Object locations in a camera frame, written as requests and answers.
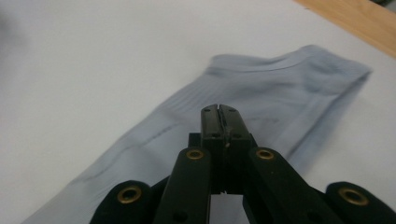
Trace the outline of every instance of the light blue fabric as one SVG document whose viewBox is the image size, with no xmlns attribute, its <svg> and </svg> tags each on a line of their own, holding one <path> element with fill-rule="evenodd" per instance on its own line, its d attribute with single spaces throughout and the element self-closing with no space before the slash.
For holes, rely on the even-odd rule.
<svg viewBox="0 0 396 224">
<path fill-rule="evenodd" d="M 89 223 L 120 182 L 162 180 L 187 146 L 188 134 L 200 132 L 200 110 L 207 105 L 238 109 L 260 146 L 279 151 L 302 172 L 369 73 L 365 65 L 317 46 L 274 59 L 216 56 L 202 76 L 159 105 L 23 223 Z M 247 223 L 240 197 L 213 196 L 211 210 L 211 223 Z"/>
</svg>

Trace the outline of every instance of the white table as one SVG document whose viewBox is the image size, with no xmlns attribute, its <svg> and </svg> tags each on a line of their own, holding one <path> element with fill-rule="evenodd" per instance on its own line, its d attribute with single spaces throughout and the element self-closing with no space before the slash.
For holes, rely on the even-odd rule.
<svg viewBox="0 0 396 224">
<path fill-rule="evenodd" d="M 21 223 L 221 53 L 316 44 L 374 69 L 304 175 L 396 209 L 396 62 L 286 0 L 2 1 L 0 217 Z"/>
</svg>

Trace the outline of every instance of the wooden board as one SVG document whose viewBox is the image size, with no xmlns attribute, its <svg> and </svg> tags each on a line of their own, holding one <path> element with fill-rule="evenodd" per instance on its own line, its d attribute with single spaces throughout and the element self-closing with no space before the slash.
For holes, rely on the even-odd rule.
<svg viewBox="0 0 396 224">
<path fill-rule="evenodd" d="M 368 0 L 295 0 L 396 58 L 396 13 Z"/>
</svg>

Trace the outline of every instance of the cloth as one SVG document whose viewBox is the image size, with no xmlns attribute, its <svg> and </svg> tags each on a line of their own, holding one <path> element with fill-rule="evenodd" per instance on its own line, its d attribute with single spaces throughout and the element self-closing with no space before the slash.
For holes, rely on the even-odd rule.
<svg viewBox="0 0 396 224">
<path fill-rule="evenodd" d="M 370 69 L 317 46 L 274 59 L 215 56 L 205 72 L 159 105 L 25 224 L 89 223 L 120 182 L 153 185 L 170 175 L 200 110 L 229 105 L 261 147 L 279 151 L 300 172 L 320 150 Z M 241 197 L 212 196 L 212 223 L 248 223 Z"/>
</svg>

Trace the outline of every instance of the brass screw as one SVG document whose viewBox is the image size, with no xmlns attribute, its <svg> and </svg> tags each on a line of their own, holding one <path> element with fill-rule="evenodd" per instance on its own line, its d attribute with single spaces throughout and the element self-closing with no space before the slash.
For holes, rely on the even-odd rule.
<svg viewBox="0 0 396 224">
<path fill-rule="evenodd" d="M 256 152 L 256 156 L 259 157 L 262 160 L 271 160 L 274 158 L 274 153 L 265 150 L 265 149 L 260 149 Z"/>
<path fill-rule="evenodd" d="M 338 194 L 347 202 L 353 203 L 355 205 L 364 206 L 369 203 L 369 200 L 366 196 L 361 194 L 355 189 L 349 188 L 340 188 L 338 190 Z"/>
<path fill-rule="evenodd" d="M 191 160 L 200 160 L 204 156 L 204 152 L 198 149 L 192 149 L 187 152 L 187 158 Z"/>
<path fill-rule="evenodd" d="M 138 186 L 127 187 L 119 192 L 117 199 L 120 203 L 133 203 L 142 196 L 142 189 Z"/>
</svg>

